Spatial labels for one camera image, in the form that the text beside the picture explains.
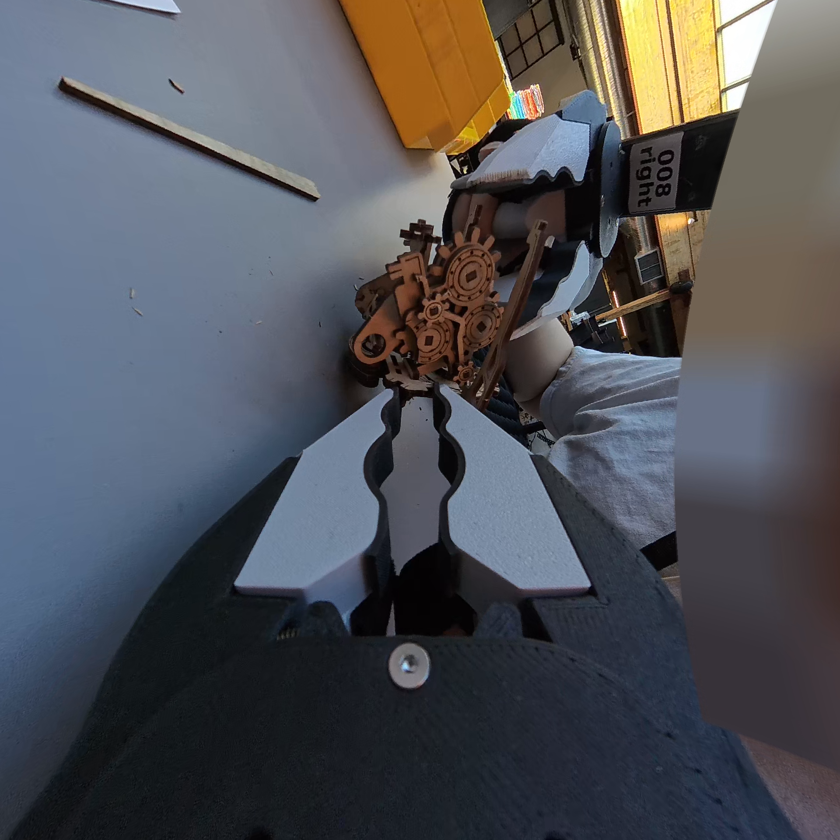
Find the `person's white shirt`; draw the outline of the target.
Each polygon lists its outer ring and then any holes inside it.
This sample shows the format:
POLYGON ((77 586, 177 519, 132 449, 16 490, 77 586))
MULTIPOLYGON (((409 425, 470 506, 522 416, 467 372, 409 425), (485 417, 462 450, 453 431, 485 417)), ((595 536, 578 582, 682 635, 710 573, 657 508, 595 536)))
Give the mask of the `person's white shirt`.
POLYGON ((541 397, 550 462, 638 549, 676 530, 680 368, 577 347, 541 397))

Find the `bright paned window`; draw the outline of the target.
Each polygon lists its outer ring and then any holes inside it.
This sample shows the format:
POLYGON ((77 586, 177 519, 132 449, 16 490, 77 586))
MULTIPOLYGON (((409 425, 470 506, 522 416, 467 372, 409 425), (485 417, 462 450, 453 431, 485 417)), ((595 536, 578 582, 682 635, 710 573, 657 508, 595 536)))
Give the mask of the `bright paned window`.
POLYGON ((717 1, 717 51, 721 109, 742 105, 775 1, 717 1))

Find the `silver ribbed duct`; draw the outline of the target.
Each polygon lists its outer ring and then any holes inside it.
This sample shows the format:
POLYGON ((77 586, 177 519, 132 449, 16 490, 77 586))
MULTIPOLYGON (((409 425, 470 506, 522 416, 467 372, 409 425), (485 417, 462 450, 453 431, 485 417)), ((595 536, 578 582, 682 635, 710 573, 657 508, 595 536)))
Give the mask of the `silver ribbed duct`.
POLYGON ((604 102, 622 137, 639 134, 615 1, 563 1, 587 87, 604 102))

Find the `thin wooden model frame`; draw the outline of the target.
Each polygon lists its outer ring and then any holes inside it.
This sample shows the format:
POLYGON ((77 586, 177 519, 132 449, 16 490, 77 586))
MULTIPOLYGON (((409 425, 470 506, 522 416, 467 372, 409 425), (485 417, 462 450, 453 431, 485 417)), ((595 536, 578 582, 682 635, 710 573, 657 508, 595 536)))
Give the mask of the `thin wooden model frame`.
POLYGON ((507 346, 528 300, 532 283, 539 267, 547 234, 548 223, 537 220, 528 236, 528 253, 519 270, 507 306, 504 308, 500 327, 490 344, 475 380, 463 392, 463 397, 480 412, 485 412, 504 371, 507 346))

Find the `long flat wooden strip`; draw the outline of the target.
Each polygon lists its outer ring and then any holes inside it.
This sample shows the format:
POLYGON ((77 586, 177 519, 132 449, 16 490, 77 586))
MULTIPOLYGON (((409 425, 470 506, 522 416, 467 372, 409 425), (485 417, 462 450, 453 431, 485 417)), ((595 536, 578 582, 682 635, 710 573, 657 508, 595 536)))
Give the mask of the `long flat wooden strip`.
POLYGON ((78 80, 61 77, 59 79, 59 89, 75 98, 88 102, 92 106, 109 111, 121 119, 128 120, 177 143, 224 161, 240 170, 250 172, 263 180, 286 188, 309 200, 318 201, 321 197, 314 182, 302 175, 285 170, 226 143, 183 127, 154 112, 136 107, 78 80))

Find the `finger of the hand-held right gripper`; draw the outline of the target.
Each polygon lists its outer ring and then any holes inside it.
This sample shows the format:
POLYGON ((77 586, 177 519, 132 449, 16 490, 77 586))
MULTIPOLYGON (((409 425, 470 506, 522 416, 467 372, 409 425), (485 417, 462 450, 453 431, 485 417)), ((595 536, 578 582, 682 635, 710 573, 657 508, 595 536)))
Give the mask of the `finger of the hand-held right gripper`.
POLYGON ((583 122, 552 115, 522 128, 478 168, 455 179, 454 191, 505 193, 544 180, 581 185, 595 139, 606 121, 583 122))
POLYGON ((525 335, 575 309, 592 290, 603 266, 584 240, 554 241, 543 250, 537 276, 523 306, 514 335, 525 335))

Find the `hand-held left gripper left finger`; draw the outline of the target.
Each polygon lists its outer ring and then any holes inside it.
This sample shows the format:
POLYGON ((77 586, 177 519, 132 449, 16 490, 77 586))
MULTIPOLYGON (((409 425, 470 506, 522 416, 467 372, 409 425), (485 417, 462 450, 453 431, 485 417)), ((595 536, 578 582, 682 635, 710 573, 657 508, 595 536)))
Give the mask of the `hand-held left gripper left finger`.
POLYGON ((352 634, 385 633, 395 573, 382 483, 400 424, 400 397, 385 391, 301 453, 237 593, 330 602, 352 634))

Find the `yellow plastic bin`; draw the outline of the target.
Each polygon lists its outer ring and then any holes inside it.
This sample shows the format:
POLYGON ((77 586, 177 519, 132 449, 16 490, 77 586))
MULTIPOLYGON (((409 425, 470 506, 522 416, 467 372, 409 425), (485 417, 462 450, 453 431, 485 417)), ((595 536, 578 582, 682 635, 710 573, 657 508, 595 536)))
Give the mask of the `yellow plastic bin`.
POLYGON ((407 149, 461 154, 510 105, 481 1, 342 1, 407 149))

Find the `wooden gear model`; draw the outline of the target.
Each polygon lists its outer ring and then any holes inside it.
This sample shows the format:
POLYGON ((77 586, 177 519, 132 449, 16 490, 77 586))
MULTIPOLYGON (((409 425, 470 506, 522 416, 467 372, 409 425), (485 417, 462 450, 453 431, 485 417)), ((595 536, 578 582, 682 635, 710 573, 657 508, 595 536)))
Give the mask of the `wooden gear model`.
POLYGON ((475 353, 495 338, 502 306, 494 290, 500 254, 476 225, 442 244, 423 219, 401 232, 407 252, 356 292, 364 323, 350 339, 350 362, 366 385, 389 373, 395 356, 415 381, 442 375, 457 386, 476 376, 475 353))

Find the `black padded chair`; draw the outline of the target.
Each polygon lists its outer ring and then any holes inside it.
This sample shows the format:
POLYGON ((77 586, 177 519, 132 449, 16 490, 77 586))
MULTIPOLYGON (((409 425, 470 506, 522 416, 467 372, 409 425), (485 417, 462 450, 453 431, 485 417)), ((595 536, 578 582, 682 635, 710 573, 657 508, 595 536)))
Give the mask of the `black padded chair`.
POLYGON ((543 456, 550 454, 555 443, 553 436, 542 421, 521 409, 503 378, 488 403, 486 415, 530 452, 543 456))

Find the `dark gridded window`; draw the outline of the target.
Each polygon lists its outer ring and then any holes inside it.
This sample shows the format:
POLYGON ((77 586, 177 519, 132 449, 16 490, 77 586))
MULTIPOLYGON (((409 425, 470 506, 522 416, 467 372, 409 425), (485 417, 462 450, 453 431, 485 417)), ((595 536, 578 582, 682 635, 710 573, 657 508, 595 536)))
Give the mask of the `dark gridded window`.
POLYGON ((511 81, 564 45, 561 15, 555 1, 528 2, 527 9, 497 37, 497 47, 511 81))

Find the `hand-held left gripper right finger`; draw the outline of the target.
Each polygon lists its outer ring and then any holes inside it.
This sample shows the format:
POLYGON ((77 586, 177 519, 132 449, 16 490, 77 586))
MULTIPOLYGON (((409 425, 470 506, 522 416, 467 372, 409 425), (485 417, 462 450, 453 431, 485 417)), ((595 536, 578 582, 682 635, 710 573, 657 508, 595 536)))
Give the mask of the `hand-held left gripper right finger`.
POLYGON ((439 538, 455 560, 457 593, 482 614, 495 602, 588 592, 529 451, 444 385, 434 388, 434 425, 450 484, 439 538))

